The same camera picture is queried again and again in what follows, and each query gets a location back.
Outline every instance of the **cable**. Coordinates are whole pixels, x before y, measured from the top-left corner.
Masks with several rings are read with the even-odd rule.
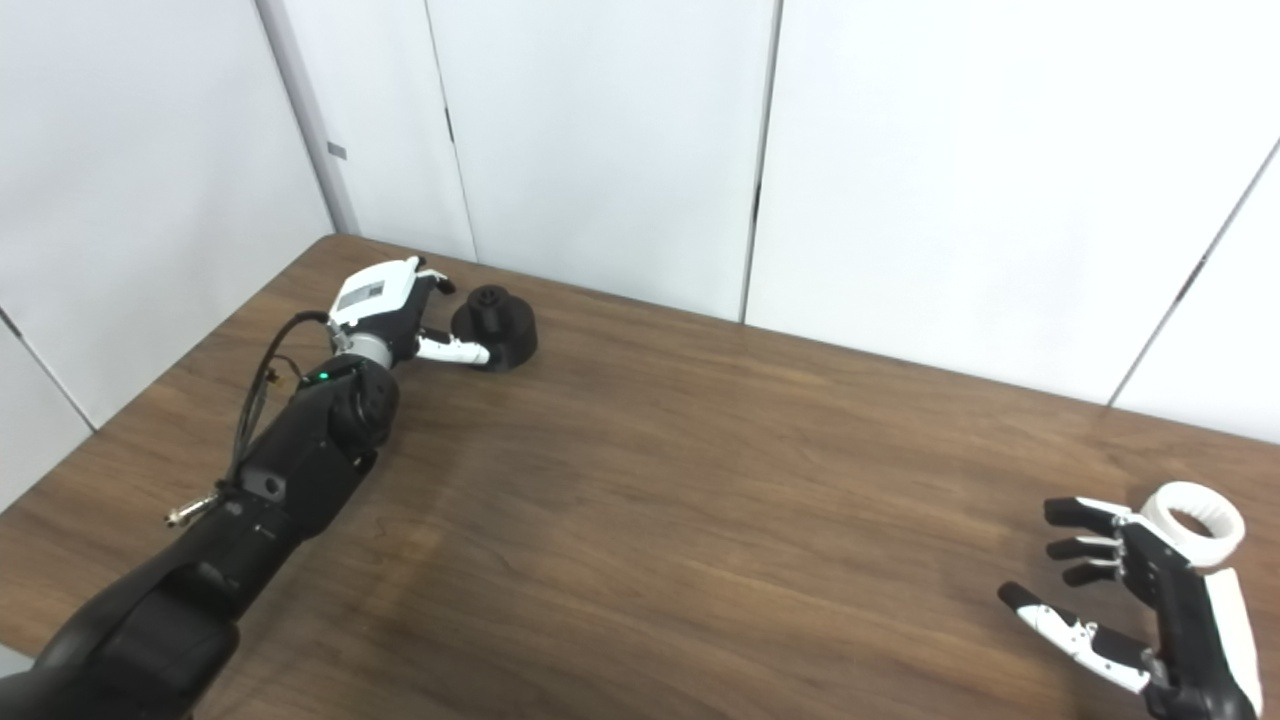
[[[273,355],[271,359],[284,360],[285,363],[288,363],[289,370],[293,373],[293,377],[298,378],[300,380],[302,379],[302,368],[300,368],[298,364],[293,361],[293,357],[289,357],[288,355]]]
[[[248,395],[244,396],[244,405],[241,407],[239,420],[236,423],[236,436],[232,438],[232,461],[227,468],[228,483],[234,483],[236,473],[239,470],[241,462],[244,460],[244,451],[248,448],[248,442],[253,437],[253,428],[257,427],[257,419],[262,414],[262,406],[266,402],[266,370],[271,366],[271,360],[276,357],[276,351],[280,348],[280,343],[284,338],[293,331],[293,328],[301,325],[302,323],[320,323],[323,325],[329,324],[329,314],[321,313],[319,310],[306,310],[298,313],[297,315],[289,318],[287,323],[275,333],[271,340],[271,345],[266,347],[266,352],[262,354],[262,360],[257,364],[257,370],[253,373],[253,380],[250,383]],[[289,360],[292,368],[297,368],[297,364]]]

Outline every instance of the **white controller ring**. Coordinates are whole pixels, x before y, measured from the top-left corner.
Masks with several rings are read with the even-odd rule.
[[[1212,537],[1183,525],[1174,511],[1199,520]],[[1221,565],[1244,539],[1240,511],[1217,491],[1197,483],[1175,480],[1161,486],[1142,506],[1142,516],[1164,530],[1196,568]]]

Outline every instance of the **white wall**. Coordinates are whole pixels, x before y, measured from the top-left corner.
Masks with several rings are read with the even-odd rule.
[[[737,319],[772,0],[429,0],[481,263]]]
[[[1272,159],[1116,406],[1280,442],[1277,270],[1280,161]]]
[[[1276,138],[1277,27],[787,0],[748,322],[1106,402]]]
[[[251,0],[0,18],[0,306],[100,424],[332,225]]]
[[[90,434],[22,342],[0,324],[0,511]],[[0,647],[0,675],[4,652]]]
[[[260,5],[339,225],[475,260],[422,0]]]

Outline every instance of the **robotic arm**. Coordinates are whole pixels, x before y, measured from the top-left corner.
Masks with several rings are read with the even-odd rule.
[[[225,480],[174,510],[169,525],[191,528],[81,607],[29,671],[0,679],[0,716],[191,717],[237,648],[236,623],[372,469],[399,398],[390,369],[424,357],[506,370],[532,356],[531,309],[497,286],[471,293],[453,319],[458,334],[420,328],[430,293],[454,292],[421,265],[410,258],[366,268],[347,278],[329,313],[285,324],[259,365]],[[253,438],[270,361],[305,322],[325,324],[334,355]]]
[[[1068,585],[1119,580],[1153,609],[1161,648],[1048,605],[1018,583],[1005,583],[1000,600],[1024,623],[1080,665],[1140,694],[1153,717],[1257,720],[1262,715],[1257,650],[1235,570],[1197,573],[1180,543],[1123,505],[1053,498],[1044,501],[1044,519],[1097,533],[1052,542],[1046,550],[1053,560],[1084,559],[1062,573]]]

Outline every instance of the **white robotic hand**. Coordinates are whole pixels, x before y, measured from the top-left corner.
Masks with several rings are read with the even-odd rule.
[[[443,331],[419,327],[433,290],[453,295],[444,273],[422,268],[421,258],[389,260],[348,277],[329,310],[338,348],[356,352],[384,366],[421,357],[440,363],[484,365],[489,350]]]
[[[1051,525],[1097,533],[1050,543],[1053,560],[1084,559],[1068,585],[1119,580],[1157,614],[1160,650],[1046,603],[1018,583],[1000,600],[1033,630],[1093,673],[1143,696],[1169,720],[1257,720],[1262,715],[1253,630],[1235,570],[1208,575],[1169,533],[1123,505],[1083,497],[1044,501]]]

